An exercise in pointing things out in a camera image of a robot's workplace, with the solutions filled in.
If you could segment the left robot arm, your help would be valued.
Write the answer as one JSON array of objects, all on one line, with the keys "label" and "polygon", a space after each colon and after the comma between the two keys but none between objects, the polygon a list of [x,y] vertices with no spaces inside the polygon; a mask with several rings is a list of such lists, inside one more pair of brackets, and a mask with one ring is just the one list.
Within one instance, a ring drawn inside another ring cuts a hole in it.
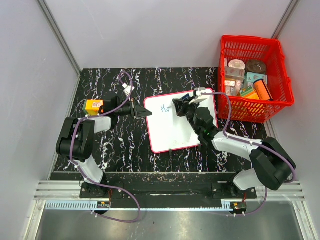
[{"label": "left robot arm", "polygon": [[93,107],[83,118],[67,117],[56,143],[59,156],[69,160],[81,173],[81,198],[104,198],[111,194],[105,173],[93,157],[95,134],[115,128],[118,117],[146,118],[152,112],[139,105],[134,98],[121,100],[115,96],[109,100],[87,100],[85,106]]}]

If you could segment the pink framed whiteboard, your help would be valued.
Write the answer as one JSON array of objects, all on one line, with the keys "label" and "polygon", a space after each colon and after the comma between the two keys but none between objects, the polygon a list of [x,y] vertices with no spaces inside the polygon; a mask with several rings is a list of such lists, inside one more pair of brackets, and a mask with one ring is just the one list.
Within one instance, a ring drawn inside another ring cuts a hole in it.
[{"label": "pink framed whiteboard", "polygon": [[181,150],[200,144],[198,135],[192,129],[186,117],[179,117],[172,102],[189,94],[193,90],[150,96],[144,100],[144,107],[152,112],[146,118],[150,147],[153,153]]}]

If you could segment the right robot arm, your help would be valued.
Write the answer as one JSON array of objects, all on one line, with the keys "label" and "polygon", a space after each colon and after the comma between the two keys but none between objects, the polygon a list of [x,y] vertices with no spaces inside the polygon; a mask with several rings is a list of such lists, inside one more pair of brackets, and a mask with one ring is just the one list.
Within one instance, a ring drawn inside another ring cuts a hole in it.
[{"label": "right robot arm", "polygon": [[252,168],[237,173],[227,186],[228,194],[239,198],[246,190],[266,187],[277,191],[295,178],[296,164],[273,137],[249,139],[229,134],[214,125],[207,107],[201,107],[198,96],[173,99],[178,117],[185,117],[201,145],[228,152],[251,162]]}]

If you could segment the white marker blue cap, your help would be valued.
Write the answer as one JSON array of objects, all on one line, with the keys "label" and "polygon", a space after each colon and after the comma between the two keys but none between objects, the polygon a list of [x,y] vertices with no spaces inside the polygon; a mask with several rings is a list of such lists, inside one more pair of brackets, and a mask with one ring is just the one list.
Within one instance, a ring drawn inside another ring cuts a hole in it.
[{"label": "white marker blue cap", "polygon": [[176,105],[182,104],[180,98],[174,98],[174,99],[172,99],[171,104],[168,106],[168,108],[176,107]]}]

